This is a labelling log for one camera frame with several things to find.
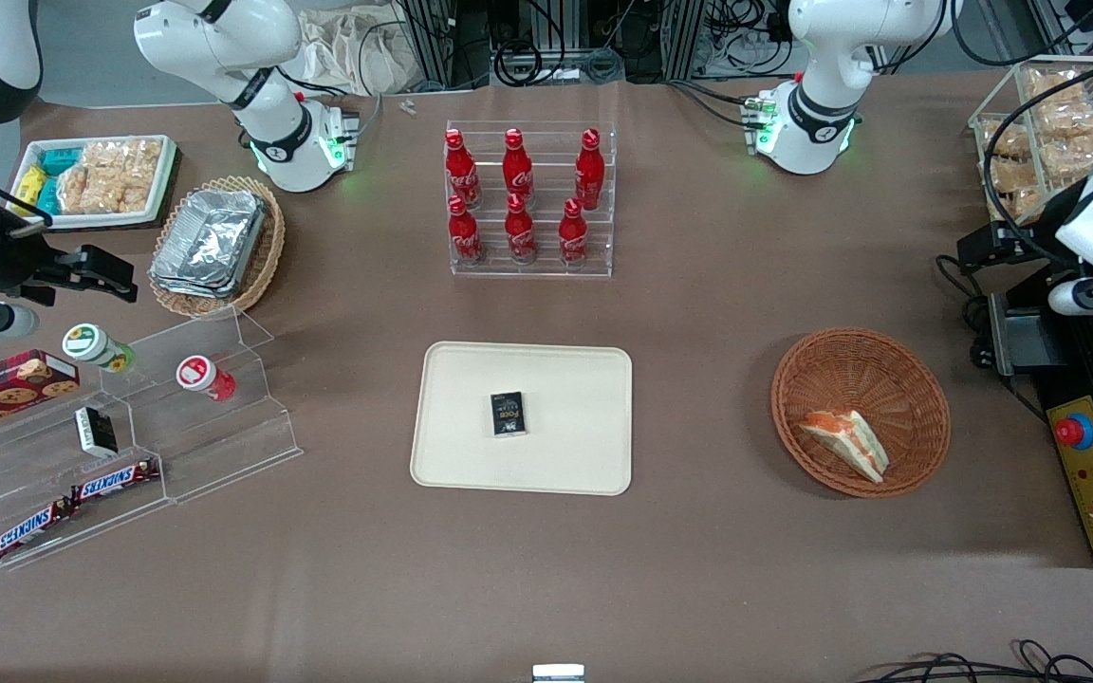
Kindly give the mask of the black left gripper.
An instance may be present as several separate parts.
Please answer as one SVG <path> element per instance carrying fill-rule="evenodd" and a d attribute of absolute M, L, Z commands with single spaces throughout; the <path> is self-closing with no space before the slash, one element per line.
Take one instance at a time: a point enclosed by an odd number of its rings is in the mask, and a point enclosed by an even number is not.
<path fill-rule="evenodd" d="M 1058 222 L 1029 222 L 1026 225 L 984 225 L 959 238 L 962 272 L 976 273 L 997 264 L 1046 264 L 1053 276 L 1077 275 L 1079 255 L 1058 242 Z M 1013 243 L 1010 249 L 1010 234 Z"/>

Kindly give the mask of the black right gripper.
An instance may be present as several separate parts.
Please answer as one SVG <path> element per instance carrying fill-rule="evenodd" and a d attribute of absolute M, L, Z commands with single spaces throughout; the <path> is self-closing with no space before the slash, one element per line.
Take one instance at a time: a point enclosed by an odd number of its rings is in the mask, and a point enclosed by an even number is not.
<path fill-rule="evenodd" d="M 22 288 L 48 286 L 99 291 L 126 303 L 138 301 L 134 267 L 129 261 L 91 245 L 71 252 L 52 249 L 44 232 L 40 222 L 31 224 L 16 213 L 0 213 L 0 295 L 19 297 Z"/>

